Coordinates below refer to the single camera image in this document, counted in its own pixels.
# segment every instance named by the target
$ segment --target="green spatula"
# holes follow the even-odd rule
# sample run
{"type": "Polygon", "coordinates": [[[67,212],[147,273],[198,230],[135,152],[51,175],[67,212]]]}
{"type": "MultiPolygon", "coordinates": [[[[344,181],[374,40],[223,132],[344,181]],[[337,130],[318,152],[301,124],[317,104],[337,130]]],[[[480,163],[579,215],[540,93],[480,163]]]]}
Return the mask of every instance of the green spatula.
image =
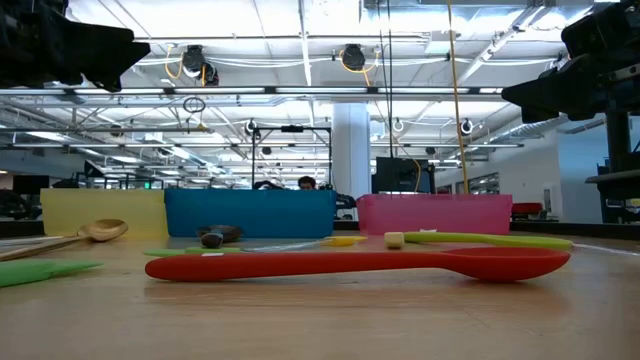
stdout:
{"type": "Polygon", "coordinates": [[[0,262],[0,287],[42,281],[102,263],[95,261],[22,259],[0,262]]]}

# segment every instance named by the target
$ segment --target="ceiling light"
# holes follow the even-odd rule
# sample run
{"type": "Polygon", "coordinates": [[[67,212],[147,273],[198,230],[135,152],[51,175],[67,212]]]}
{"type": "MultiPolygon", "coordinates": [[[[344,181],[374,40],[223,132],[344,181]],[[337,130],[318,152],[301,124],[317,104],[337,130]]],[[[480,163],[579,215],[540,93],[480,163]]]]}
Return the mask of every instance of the ceiling light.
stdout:
{"type": "Polygon", "coordinates": [[[119,146],[118,144],[69,144],[69,147],[75,148],[114,148],[119,146]]]}
{"type": "Polygon", "coordinates": [[[174,144],[124,144],[124,147],[142,147],[142,148],[171,148],[174,144]]]}
{"type": "MultiPolygon", "coordinates": [[[[35,89],[0,89],[0,95],[31,95],[35,89]]],[[[42,95],[65,95],[65,90],[61,89],[37,89],[42,95]]]]}
{"type": "Polygon", "coordinates": [[[20,148],[62,148],[62,144],[11,144],[13,147],[20,148]]]}
{"type": "Polygon", "coordinates": [[[173,81],[169,80],[169,79],[160,79],[161,82],[166,83],[171,85],[171,87],[176,87],[176,84],[173,83],[173,81]]]}
{"type": "Polygon", "coordinates": [[[320,159],[256,159],[257,163],[282,163],[282,164],[294,164],[294,163],[329,163],[329,160],[320,159]]]}
{"type": "Polygon", "coordinates": [[[502,93],[502,88],[481,88],[480,94],[500,94],[502,93]]]}
{"type": "Polygon", "coordinates": [[[206,88],[176,88],[176,94],[264,94],[264,88],[258,87],[206,87],[206,88]]]}
{"type": "Polygon", "coordinates": [[[185,160],[189,159],[191,157],[191,154],[189,154],[189,152],[187,152],[186,150],[183,150],[179,147],[174,147],[173,149],[171,149],[171,152],[173,152],[173,154],[177,157],[183,158],[185,160]]]}
{"type": "Polygon", "coordinates": [[[364,94],[364,87],[277,87],[279,94],[364,94]]]}
{"type": "Polygon", "coordinates": [[[131,157],[131,156],[111,156],[111,158],[113,160],[129,163],[129,164],[135,164],[135,163],[142,162],[142,160],[140,160],[138,158],[131,157]]]}
{"type": "Polygon", "coordinates": [[[51,140],[51,141],[67,141],[67,140],[69,140],[64,135],[61,135],[61,134],[58,134],[58,133],[52,133],[52,132],[31,131],[31,132],[28,132],[27,134],[29,134],[31,136],[37,136],[39,138],[51,140]]]}
{"type": "MultiPolygon", "coordinates": [[[[394,87],[393,90],[391,88],[379,88],[378,92],[388,93],[393,91],[398,94],[453,94],[453,88],[419,88],[419,87],[394,87]]],[[[469,92],[469,88],[458,88],[458,94],[467,94],[469,92]]]]}
{"type": "Polygon", "coordinates": [[[104,155],[100,154],[99,152],[93,151],[91,149],[82,149],[82,148],[80,148],[78,150],[82,151],[85,154],[89,154],[89,155],[93,155],[93,156],[104,156],[104,155]]]}

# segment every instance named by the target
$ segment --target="wall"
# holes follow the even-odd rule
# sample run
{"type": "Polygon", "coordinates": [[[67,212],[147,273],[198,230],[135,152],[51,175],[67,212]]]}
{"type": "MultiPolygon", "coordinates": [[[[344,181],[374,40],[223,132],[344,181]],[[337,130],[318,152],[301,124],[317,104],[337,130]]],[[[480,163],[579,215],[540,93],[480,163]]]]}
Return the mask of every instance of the wall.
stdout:
{"type": "MultiPolygon", "coordinates": [[[[634,119],[631,146],[640,140],[640,122],[634,119]]],[[[600,193],[585,179],[598,175],[597,166],[605,164],[609,156],[607,131],[599,126],[574,135],[558,135],[558,157],[562,178],[563,221],[601,224],[600,193]]]]}
{"type": "MultiPolygon", "coordinates": [[[[467,164],[468,177],[500,174],[500,193],[513,195],[513,202],[544,203],[544,189],[551,189],[551,210],[562,216],[558,145],[555,132],[542,139],[522,141],[517,149],[498,149],[489,162],[467,164]]],[[[436,186],[462,181],[462,170],[447,170],[436,174],[436,186]]]]}

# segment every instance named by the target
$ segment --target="yellow cable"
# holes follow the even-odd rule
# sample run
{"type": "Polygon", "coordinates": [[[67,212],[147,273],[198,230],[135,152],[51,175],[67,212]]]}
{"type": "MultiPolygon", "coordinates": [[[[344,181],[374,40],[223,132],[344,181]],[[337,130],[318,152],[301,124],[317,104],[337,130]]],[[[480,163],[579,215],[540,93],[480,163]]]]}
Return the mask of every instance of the yellow cable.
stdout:
{"type": "Polygon", "coordinates": [[[367,76],[367,73],[369,71],[371,71],[371,69],[373,69],[377,64],[378,64],[378,57],[380,56],[379,53],[376,52],[376,61],[374,61],[373,64],[371,64],[371,66],[369,66],[368,69],[362,69],[362,70],[351,70],[349,69],[345,64],[344,61],[342,61],[342,55],[344,54],[344,50],[340,50],[340,53],[338,54],[338,57],[340,58],[340,64],[342,65],[342,67],[347,70],[348,72],[352,72],[354,74],[364,74],[364,80],[367,82],[367,86],[371,86],[371,84],[369,83],[369,77],[367,76]]]}
{"type": "Polygon", "coordinates": [[[391,138],[393,139],[393,142],[395,142],[398,147],[400,147],[402,149],[402,151],[411,159],[413,160],[413,162],[416,164],[416,167],[418,168],[418,177],[416,179],[416,187],[415,189],[413,189],[413,192],[417,193],[418,189],[420,189],[420,180],[422,178],[422,166],[420,166],[420,163],[418,162],[418,160],[414,159],[413,156],[411,156],[411,154],[409,154],[409,152],[407,151],[407,149],[404,148],[404,146],[400,145],[400,141],[398,141],[398,138],[396,138],[395,135],[393,135],[393,129],[389,128],[389,123],[387,123],[387,121],[384,119],[384,115],[382,115],[382,111],[380,110],[380,106],[378,106],[378,102],[375,101],[376,104],[376,108],[378,109],[378,113],[380,114],[380,117],[382,118],[382,121],[384,122],[384,125],[387,129],[389,129],[389,135],[391,136],[391,138]]]}
{"type": "Polygon", "coordinates": [[[469,194],[469,179],[467,178],[467,163],[464,159],[464,143],[462,141],[462,129],[460,128],[460,107],[458,103],[458,74],[456,72],[456,53],[453,44],[453,15],[451,12],[451,0],[447,0],[449,9],[449,46],[451,47],[451,71],[453,72],[453,97],[456,105],[456,127],[458,133],[458,146],[460,147],[460,161],[462,163],[462,179],[464,181],[464,193],[469,194]]]}
{"type": "MultiPolygon", "coordinates": [[[[167,60],[169,60],[169,55],[171,55],[171,49],[173,49],[173,46],[169,45],[169,51],[167,51],[167,60]]],[[[180,64],[178,64],[179,68],[178,68],[178,75],[173,75],[171,73],[171,71],[169,71],[169,63],[165,63],[164,64],[164,70],[167,72],[167,75],[169,75],[170,78],[172,79],[177,79],[180,77],[180,75],[182,75],[182,57],[184,56],[184,53],[180,54],[180,64]]]]}

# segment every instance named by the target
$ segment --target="rope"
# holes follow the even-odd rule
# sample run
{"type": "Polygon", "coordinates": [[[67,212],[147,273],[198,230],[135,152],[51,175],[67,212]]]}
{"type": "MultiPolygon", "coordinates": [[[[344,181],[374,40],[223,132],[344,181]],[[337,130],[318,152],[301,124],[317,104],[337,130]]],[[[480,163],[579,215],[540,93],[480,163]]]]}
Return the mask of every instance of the rope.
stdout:
{"type": "Polygon", "coordinates": [[[460,106],[458,102],[458,74],[456,72],[456,53],[453,44],[453,15],[451,10],[451,1],[447,0],[447,8],[449,10],[449,46],[451,47],[451,71],[453,73],[453,98],[456,105],[456,128],[458,134],[458,146],[460,147],[460,161],[462,163],[462,179],[464,182],[464,193],[469,194],[469,178],[467,177],[467,163],[464,158],[464,143],[462,141],[462,128],[460,127],[460,106]]]}

